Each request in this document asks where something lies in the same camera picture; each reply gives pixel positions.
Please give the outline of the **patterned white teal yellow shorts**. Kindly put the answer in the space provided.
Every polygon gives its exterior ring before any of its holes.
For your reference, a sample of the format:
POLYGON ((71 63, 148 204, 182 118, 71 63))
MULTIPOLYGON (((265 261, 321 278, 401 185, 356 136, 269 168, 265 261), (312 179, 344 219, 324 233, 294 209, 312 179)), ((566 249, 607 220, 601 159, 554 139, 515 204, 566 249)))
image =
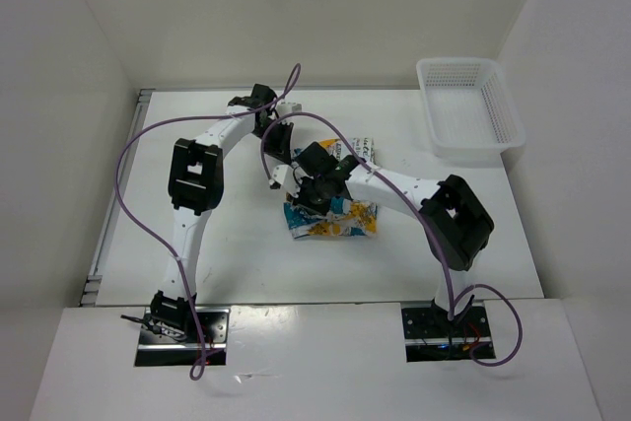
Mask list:
MULTIPOLYGON (((348 139, 355 152, 365 160, 375 161, 374 139, 372 137, 352 137, 348 139)), ((318 142, 329 155, 341 160, 349 155, 339 138, 318 142)), ((379 207, 369 201, 351 201, 333 198, 329 210, 324 215, 314 215, 290 202, 286 195, 283 213, 292 237, 374 237, 377 234, 379 207)))

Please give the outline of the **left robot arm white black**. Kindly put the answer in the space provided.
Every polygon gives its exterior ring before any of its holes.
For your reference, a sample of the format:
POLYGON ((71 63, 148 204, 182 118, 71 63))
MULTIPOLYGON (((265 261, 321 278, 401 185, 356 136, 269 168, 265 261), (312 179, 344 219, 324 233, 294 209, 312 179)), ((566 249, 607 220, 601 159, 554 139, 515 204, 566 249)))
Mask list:
POLYGON ((206 224, 224 194, 224 159, 249 134, 259 138, 263 154, 291 163, 292 123, 271 122, 278 113, 266 108, 277 99, 269 87, 256 84, 245 97, 232 98, 228 118, 219 120, 194 139, 175 142, 168 194, 174 208, 170 262, 145 317, 152 331, 177 342, 193 342, 197 318, 191 311, 197 294, 195 275, 206 224))

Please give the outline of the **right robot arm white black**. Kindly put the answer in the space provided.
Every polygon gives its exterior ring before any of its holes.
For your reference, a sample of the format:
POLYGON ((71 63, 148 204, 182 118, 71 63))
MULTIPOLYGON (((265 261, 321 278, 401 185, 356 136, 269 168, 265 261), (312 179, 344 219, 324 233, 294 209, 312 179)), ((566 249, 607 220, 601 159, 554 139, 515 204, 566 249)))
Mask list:
POLYGON ((443 281, 432 300, 434 327, 454 335, 466 325, 472 299, 462 292, 495 225, 462 177, 435 180, 402 175, 353 155, 337 160, 317 142, 301 151, 295 163, 298 188, 292 202, 311 213, 321 214, 333 200, 344 198, 370 202, 418 221, 443 269, 443 281))

